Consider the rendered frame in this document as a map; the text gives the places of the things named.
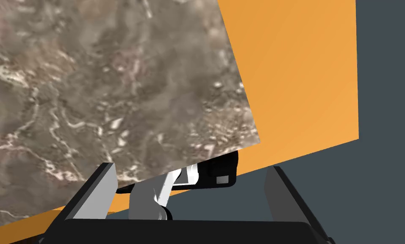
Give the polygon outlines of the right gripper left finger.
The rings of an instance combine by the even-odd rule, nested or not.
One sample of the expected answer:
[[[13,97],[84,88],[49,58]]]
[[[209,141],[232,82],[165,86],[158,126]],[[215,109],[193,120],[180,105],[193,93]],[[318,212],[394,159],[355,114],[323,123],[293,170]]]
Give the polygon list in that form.
[[[68,219],[105,219],[117,188],[115,164],[101,163],[55,218],[55,223]]]

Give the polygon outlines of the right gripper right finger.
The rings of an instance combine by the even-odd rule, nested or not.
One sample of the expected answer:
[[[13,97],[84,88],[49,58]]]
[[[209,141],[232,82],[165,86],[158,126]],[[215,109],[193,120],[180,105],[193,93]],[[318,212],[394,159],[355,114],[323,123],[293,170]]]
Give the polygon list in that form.
[[[268,168],[264,182],[264,193],[274,221],[304,222],[312,227],[321,226],[279,166]]]

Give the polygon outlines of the orange cabinet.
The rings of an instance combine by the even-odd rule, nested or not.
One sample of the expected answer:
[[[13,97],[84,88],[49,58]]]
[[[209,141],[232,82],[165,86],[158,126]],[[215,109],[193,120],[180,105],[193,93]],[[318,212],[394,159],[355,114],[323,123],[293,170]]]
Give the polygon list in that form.
[[[0,244],[118,186],[358,138],[355,0],[0,0]]]

